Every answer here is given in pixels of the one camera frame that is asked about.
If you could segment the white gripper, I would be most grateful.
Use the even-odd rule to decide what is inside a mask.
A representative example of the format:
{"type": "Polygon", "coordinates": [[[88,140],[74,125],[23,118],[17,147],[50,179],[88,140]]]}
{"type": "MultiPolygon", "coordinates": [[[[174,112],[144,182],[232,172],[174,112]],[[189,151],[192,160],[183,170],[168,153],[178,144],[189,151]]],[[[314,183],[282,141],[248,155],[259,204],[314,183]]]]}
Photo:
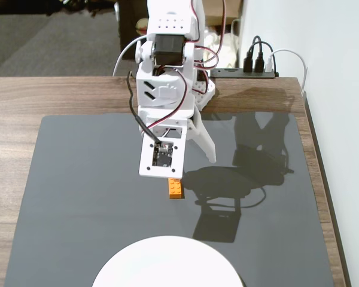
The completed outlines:
{"type": "Polygon", "coordinates": [[[138,116],[153,134],[168,134],[170,130],[182,131],[187,140],[194,140],[205,153],[210,163],[215,163],[215,143],[206,130],[201,114],[195,107],[174,108],[138,106],[138,116]]]}

